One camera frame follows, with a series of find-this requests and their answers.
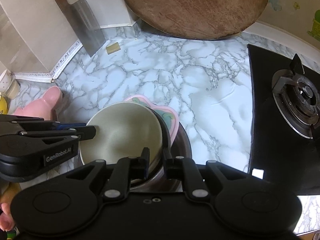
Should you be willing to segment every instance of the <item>beige bowl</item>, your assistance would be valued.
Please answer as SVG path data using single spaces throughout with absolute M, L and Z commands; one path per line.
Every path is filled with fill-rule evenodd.
M 124 157 L 140 156 L 144 147 L 150 149 L 151 171 L 157 165 L 162 147 L 160 123 L 153 112 L 132 102 L 116 103 L 100 110 L 88 122 L 97 129 L 92 140 L 80 142 L 83 164 L 103 159 L 107 164 Z

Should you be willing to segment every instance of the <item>marble countertop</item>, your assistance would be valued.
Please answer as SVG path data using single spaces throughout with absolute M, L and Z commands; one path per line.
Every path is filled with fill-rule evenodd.
M 295 52 L 260 36 L 241 33 L 220 41 L 191 41 L 158 35 L 146 28 L 135 40 L 106 45 L 90 58 L 82 48 L 55 80 L 64 93 L 61 122 L 87 122 L 105 106 L 141 94 L 177 111 L 196 163 L 218 160 L 247 172 L 251 148 L 252 85 L 247 44 L 293 58 Z M 303 64 L 319 66 L 300 55 Z M 9 113 L 39 98 L 54 84 L 20 81 Z M 73 169 L 73 160 L 22 187 Z M 302 196 L 303 213 L 295 233 L 320 228 L 320 197 Z

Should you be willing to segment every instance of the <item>gas burner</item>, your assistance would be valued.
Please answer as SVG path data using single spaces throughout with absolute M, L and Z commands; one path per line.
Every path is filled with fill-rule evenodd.
M 295 72 L 303 70 L 296 54 L 290 64 L 291 70 L 282 69 L 272 77 L 272 93 L 276 105 L 287 123 L 300 135 L 312 139 L 312 126 L 319 122 L 320 96 L 314 84 L 305 76 Z

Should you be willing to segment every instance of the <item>cleaver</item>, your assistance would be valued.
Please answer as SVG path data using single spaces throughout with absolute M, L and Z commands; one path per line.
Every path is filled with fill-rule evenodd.
M 100 25 L 86 0 L 69 4 L 67 0 L 55 0 L 67 18 L 78 39 L 92 57 L 106 42 Z

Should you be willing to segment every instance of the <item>round wooden cutting board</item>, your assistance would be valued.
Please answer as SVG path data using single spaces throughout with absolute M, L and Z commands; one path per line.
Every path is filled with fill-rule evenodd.
M 243 31 L 268 0 L 124 0 L 151 26 L 173 36 L 215 40 Z

